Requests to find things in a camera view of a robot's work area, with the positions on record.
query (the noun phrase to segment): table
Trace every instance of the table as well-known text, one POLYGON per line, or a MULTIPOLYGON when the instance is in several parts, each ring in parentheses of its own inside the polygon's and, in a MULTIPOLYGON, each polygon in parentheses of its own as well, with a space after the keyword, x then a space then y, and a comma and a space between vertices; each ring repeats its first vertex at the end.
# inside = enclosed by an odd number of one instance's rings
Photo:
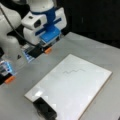
POLYGON ((120 116, 120 50, 86 37, 69 33, 52 47, 26 65, 10 85, 0 87, 1 120, 43 120, 24 94, 49 73, 68 54, 74 54, 113 72, 107 84, 94 99, 80 120, 118 120, 120 116))

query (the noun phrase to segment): wall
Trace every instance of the wall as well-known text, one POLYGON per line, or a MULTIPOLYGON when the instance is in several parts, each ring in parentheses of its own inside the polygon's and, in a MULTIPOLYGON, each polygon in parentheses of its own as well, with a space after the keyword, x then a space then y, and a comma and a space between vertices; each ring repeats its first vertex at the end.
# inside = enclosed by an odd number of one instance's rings
POLYGON ((59 0, 65 8, 68 27, 92 39, 120 47, 120 0, 59 0))

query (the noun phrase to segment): cable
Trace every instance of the cable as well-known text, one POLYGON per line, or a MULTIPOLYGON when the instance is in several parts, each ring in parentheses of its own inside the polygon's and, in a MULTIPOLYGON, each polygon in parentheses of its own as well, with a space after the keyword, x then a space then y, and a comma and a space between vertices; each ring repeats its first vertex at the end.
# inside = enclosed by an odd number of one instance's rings
POLYGON ((38 47, 38 45, 32 44, 31 42, 29 42, 28 40, 26 40, 21 34, 19 34, 19 33, 15 30, 15 28, 12 26, 11 22, 9 21, 9 19, 8 19, 7 15, 5 14, 4 10, 2 9, 1 5, 0 5, 0 9, 1 9, 2 14, 5 16, 5 19, 6 19, 7 22, 9 23, 10 27, 13 29, 13 31, 14 31, 20 38, 22 38, 25 42, 27 42, 28 44, 30 44, 30 45, 32 45, 32 46, 34 46, 34 47, 38 47))

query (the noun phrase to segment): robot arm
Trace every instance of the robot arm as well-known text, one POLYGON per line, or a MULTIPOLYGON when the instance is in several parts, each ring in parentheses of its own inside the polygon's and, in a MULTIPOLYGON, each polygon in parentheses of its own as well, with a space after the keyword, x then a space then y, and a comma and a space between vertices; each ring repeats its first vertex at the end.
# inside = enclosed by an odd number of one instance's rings
POLYGON ((25 39, 43 47, 56 40, 67 25, 64 9, 56 10, 52 0, 24 0, 24 3, 30 6, 30 12, 22 20, 25 39))
POLYGON ((11 62, 14 69, 18 70, 26 63, 26 60, 18 40, 13 36, 7 35, 13 31, 13 29, 6 17, 14 28, 17 28, 21 24, 21 17, 16 11, 10 10, 2 4, 0 4, 0 8, 0 47, 4 51, 3 59, 11 62))

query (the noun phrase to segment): white robot body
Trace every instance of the white robot body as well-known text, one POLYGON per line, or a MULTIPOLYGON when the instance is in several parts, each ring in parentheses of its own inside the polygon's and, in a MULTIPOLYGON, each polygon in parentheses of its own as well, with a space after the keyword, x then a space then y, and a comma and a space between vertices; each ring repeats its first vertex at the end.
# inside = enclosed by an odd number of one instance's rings
MULTIPOLYGON (((64 9, 60 8, 55 12, 56 18, 54 20, 54 25, 62 30, 66 27, 67 21, 64 13, 64 9)), ((41 15, 33 15, 29 12, 26 17, 22 20, 22 25, 24 28, 24 37, 33 44, 38 44, 41 39, 40 36, 45 33, 44 25, 47 24, 47 18, 44 14, 41 15), (34 24, 40 20, 41 24, 35 28, 34 24)))
MULTIPOLYGON (((4 10, 12 26, 14 28, 17 28, 21 23, 20 15, 16 11, 6 8, 2 4, 0 4, 0 6, 4 10)), ((7 35, 9 32, 12 31, 12 28, 1 11, 0 28, 0 47, 4 51, 3 58, 11 62, 15 70, 18 70, 22 66, 24 66, 27 61, 22 53, 18 40, 15 37, 7 35)))
POLYGON ((44 12, 54 7, 52 0, 27 0, 32 12, 44 12))

